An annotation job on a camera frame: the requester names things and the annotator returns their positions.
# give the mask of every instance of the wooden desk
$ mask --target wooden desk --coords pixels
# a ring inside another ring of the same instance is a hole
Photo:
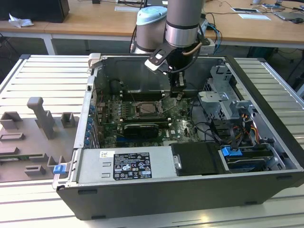
[[[252,8],[252,0],[227,0],[233,7]],[[298,2],[283,2],[284,6],[299,6]],[[56,54],[53,39],[130,40],[136,24],[136,12],[115,11],[116,4],[69,0],[70,12],[64,23],[34,22],[32,27],[16,28],[0,21],[0,32],[8,37],[42,38],[49,54]],[[206,12],[234,13],[230,6],[212,0],[205,5]],[[214,14],[216,25],[223,34],[223,45],[243,45],[277,48],[304,48],[304,24],[281,20],[271,13],[271,20],[242,19],[238,14]],[[206,37],[215,38],[213,31]]]
[[[251,0],[227,0],[232,7],[252,8]],[[273,0],[264,0],[263,3],[273,4]],[[209,1],[206,3],[206,12],[227,13],[233,12],[231,7],[223,2],[219,6],[218,1]],[[299,7],[300,3],[283,1],[286,7]],[[269,46],[277,45],[279,48],[284,44],[304,44],[304,23],[294,24],[290,21],[284,21],[278,16],[266,13],[264,14],[271,20],[242,19],[238,14],[214,14],[216,25],[223,34],[223,44],[236,45],[238,42],[263,43]],[[213,23],[213,18],[209,14],[207,19]]]

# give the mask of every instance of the table leg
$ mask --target table leg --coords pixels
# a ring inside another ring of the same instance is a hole
[[[43,37],[44,43],[47,48],[47,53],[49,55],[57,55],[57,50],[55,45],[53,44],[52,36],[49,34],[46,34],[46,36]]]
[[[86,48],[85,50],[86,50],[86,51],[89,51],[89,50],[90,50],[89,41],[88,41],[87,39],[85,39],[84,42],[85,42],[85,48]]]
[[[299,88],[298,92],[296,92],[299,97],[304,97],[304,84]]]

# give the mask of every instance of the motherboard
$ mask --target motherboard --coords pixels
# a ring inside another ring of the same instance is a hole
[[[169,146],[198,142],[190,120],[192,98],[177,101],[168,95],[156,101],[138,101],[105,95],[97,104],[101,148]]]

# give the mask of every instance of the warning label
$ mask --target warning label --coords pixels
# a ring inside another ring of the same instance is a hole
[[[115,154],[113,178],[116,181],[152,178],[149,153]]]

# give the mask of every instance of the blue latch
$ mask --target blue latch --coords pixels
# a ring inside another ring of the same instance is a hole
[[[225,146],[223,149],[222,149],[222,153],[223,155],[226,157],[226,156],[242,156],[242,152],[240,149],[238,149],[237,151],[234,151],[230,148],[230,146]]]
[[[66,174],[67,165],[55,165],[53,169],[54,174]]]

